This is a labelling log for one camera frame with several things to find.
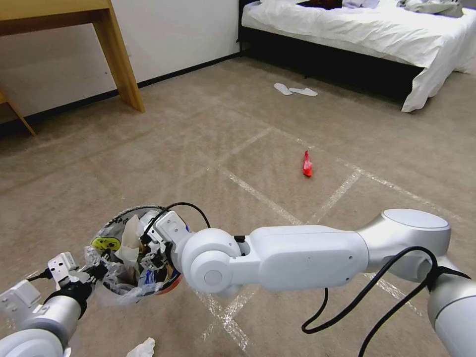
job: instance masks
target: slipper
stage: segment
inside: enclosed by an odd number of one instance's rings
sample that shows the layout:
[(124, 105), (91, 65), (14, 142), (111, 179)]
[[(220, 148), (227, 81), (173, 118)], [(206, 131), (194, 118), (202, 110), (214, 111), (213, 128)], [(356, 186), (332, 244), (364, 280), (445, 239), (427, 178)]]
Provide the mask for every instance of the slipper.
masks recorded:
[(314, 92), (312, 89), (309, 89), (309, 88), (306, 88), (306, 89), (290, 88), (289, 91), (294, 93), (304, 94), (310, 97), (315, 97), (317, 95), (317, 92)]
[(275, 83), (274, 87), (284, 95), (291, 95), (292, 93), (283, 83)]

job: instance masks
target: black bed frame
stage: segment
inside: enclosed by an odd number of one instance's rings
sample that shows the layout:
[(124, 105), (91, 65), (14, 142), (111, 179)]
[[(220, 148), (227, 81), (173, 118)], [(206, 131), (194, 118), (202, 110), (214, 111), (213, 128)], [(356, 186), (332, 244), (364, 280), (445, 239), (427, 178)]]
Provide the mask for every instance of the black bed frame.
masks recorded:
[(423, 68), (362, 55), (241, 25), (243, 8), (255, 0), (238, 0), (240, 53), (301, 72), (306, 78), (338, 84), (403, 101)]

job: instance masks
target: white bedsheet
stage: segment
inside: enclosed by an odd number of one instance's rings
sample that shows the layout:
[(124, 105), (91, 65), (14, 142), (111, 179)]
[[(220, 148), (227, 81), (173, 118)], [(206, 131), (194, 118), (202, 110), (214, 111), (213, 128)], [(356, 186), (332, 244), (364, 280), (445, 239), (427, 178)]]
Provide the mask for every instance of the white bedsheet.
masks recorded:
[(334, 42), (350, 51), (423, 67), (402, 107), (411, 112), (423, 108), (452, 71), (465, 71), (476, 56), (476, 10), (463, 12), (461, 18), (414, 13), (397, 7), (395, 0), (380, 0), (375, 9), (333, 10), (266, 0), (247, 6), (242, 25), (260, 23), (282, 34), (312, 36), (322, 39), (313, 42)]

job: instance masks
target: floor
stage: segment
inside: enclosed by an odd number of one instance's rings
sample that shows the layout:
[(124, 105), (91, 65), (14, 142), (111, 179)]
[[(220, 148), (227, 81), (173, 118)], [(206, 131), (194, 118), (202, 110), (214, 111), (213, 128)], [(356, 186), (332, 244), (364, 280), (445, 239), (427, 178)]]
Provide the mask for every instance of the floor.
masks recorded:
[[(285, 97), (276, 82), (317, 97)], [(385, 208), (426, 210), (453, 226), (451, 258), (476, 276), (476, 71), (453, 73), (423, 110), (359, 94), (247, 58), (141, 89), (147, 112), (118, 98), (0, 134), (0, 290), (83, 246), (130, 206), (187, 200), (213, 226), (248, 234), (265, 225), (358, 228)], [(309, 150), (314, 176), (301, 173)], [(178, 209), (189, 225), (198, 215)], [(328, 319), (368, 282), (330, 291)], [(74, 355), (125, 356), (153, 337), (156, 356), (356, 356), (374, 323), (413, 284), (384, 277), (336, 326), (305, 335), (322, 291), (243, 288), (229, 299), (185, 282), (127, 308), (93, 297)], [(47, 296), (51, 282), (37, 286)], [(426, 317), (427, 294), (375, 336), (367, 357), (447, 356)], [(3, 324), (1, 333), (8, 332)]]

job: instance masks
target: red plastic wrapper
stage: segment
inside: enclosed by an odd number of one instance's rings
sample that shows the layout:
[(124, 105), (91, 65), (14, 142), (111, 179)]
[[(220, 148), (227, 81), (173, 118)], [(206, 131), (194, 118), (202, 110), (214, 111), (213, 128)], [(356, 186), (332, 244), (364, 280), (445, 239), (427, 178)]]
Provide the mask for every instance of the red plastic wrapper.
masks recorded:
[(307, 152), (307, 150), (304, 153), (304, 164), (302, 166), (302, 173), (307, 177), (312, 176), (312, 162), (309, 159), (309, 153)]

